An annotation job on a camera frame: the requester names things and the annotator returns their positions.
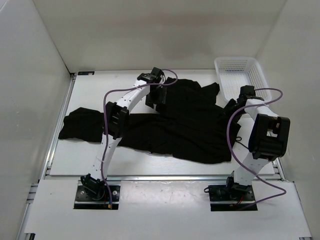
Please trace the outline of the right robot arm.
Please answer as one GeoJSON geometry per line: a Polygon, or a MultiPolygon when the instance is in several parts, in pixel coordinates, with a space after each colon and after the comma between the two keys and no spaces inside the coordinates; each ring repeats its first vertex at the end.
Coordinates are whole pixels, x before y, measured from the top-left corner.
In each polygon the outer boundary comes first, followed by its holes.
{"type": "Polygon", "coordinates": [[[226,180],[224,193],[230,200],[236,200],[247,194],[252,189],[254,178],[259,177],[261,169],[269,162],[283,157],[287,150],[290,119],[279,116],[269,109],[269,104],[278,101],[278,98],[266,102],[256,96],[257,91],[252,85],[240,88],[239,97],[232,107],[232,115],[226,127],[227,145],[231,155],[239,164],[226,180]],[[233,152],[230,129],[233,119],[244,114],[253,119],[254,125],[248,140],[248,154],[243,161],[240,161],[233,152]]]}

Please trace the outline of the black trousers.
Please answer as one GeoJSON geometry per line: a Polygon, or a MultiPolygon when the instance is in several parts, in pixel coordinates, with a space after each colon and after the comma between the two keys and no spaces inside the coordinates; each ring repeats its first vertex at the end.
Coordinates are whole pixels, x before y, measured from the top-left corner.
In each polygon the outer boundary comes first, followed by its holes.
{"type": "Polygon", "coordinates": [[[231,161],[240,125],[230,120],[232,103],[216,104],[217,83],[200,86],[189,79],[168,78],[164,104],[155,113],[132,113],[119,145],[201,164],[231,161]]]}

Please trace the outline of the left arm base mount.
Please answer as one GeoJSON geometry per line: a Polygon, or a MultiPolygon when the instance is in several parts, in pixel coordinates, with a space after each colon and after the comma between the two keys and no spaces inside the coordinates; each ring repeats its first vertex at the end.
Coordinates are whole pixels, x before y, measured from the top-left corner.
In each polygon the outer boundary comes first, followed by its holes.
{"type": "Polygon", "coordinates": [[[107,187],[98,194],[95,194],[79,183],[74,198],[73,208],[76,210],[118,210],[121,186],[119,184],[112,184],[109,187],[112,205],[110,205],[110,196],[107,187]]]}

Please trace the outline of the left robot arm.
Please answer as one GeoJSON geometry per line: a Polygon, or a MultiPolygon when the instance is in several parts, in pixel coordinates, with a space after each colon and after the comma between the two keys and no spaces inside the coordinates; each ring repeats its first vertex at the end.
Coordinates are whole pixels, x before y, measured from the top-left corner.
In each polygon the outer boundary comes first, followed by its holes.
{"type": "Polygon", "coordinates": [[[90,172],[80,177],[86,194],[94,201],[106,201],[110,206],[113,204],[107,171],[116,147],[129,127],[130,113],[144,97],[153,93],[156,100],[164,100],[165,81],[164,71],[154,67],[150,73],[141,73],[132,87],[113,89],[104,95],[102,147],[90,172]]]}

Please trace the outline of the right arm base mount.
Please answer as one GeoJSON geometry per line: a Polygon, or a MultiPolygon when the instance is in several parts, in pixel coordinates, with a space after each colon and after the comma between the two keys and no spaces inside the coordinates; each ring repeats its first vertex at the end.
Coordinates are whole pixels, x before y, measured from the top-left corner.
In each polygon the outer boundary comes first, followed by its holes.
{"type": "Polygon", "coordinates": [[[211,212],[258,210],[252,186],[243,192],[227,190],[226,185],[208,185],[203,191],[209,195],[211,212]]]}

